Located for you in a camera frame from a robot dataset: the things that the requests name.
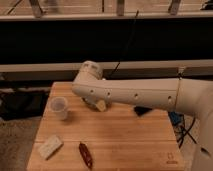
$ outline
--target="white block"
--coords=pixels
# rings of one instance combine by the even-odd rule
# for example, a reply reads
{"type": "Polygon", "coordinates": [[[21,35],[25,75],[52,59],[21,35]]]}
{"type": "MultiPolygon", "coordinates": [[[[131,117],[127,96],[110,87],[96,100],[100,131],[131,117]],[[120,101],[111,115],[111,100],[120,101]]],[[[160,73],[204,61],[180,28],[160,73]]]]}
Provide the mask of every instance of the white block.
{"type": "Polygon", "coordinates": [[[62,145],[63,142],[56,135],[53,135],[39,147],[38,152],[47,160],[62,145]]]}

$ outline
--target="white cup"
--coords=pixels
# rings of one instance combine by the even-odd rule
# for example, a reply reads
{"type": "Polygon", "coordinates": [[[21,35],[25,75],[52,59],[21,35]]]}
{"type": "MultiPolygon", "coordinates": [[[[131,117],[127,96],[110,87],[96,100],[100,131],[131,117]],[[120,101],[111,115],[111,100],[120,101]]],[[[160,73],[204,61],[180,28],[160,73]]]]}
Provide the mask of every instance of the white cup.
{"type": "Polygon", "coordinates": [[[68,116],[68,101],[65,97],[54,97],[50,100],[50,110],[59,120],[65,120],[68,116]]]}

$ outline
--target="dark wall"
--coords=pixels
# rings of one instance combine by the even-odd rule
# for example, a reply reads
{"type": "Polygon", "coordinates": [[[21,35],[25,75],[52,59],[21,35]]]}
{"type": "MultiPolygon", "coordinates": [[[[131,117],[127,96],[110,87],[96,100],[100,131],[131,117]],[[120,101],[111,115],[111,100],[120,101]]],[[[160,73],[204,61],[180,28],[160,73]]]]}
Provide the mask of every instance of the dark wall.
{"type": "Polygon", "coordinates": [[[0,63],[213,59],[213,19],[0,22],[0,63]]]}

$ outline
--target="floor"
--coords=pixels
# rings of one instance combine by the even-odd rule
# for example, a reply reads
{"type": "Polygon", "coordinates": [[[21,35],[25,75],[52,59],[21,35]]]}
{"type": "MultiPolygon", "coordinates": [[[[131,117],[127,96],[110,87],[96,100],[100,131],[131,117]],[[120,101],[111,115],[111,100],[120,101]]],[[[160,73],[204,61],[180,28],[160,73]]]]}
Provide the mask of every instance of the floor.
{"type": "MultiPolygon", "coordinates": [[[[41,117],[22,120],[0,120],[0,170],[1,171],[24,171],[32,149],[33,140],[38,129],[41,117]]],[[[186,117],[186,126],[192,118],[186,117]]],[[[197,138],[199,122],[191,130],[191,134],[197,138]]],[[[181,147],[181,153],[186,162],[185,171],[190,171],[195,145],[185,138],[181,147]]]]}

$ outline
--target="railing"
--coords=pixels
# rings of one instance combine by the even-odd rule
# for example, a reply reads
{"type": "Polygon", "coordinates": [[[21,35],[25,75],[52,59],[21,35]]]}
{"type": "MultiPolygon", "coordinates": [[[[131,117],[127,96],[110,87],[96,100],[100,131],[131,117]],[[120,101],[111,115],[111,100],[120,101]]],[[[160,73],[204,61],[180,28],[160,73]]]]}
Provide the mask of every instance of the railing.
{"type": "Polygon", "coordinates": [[[208,0],[0,0],[4,18],[90,18],[213,16],[208,0]]]}

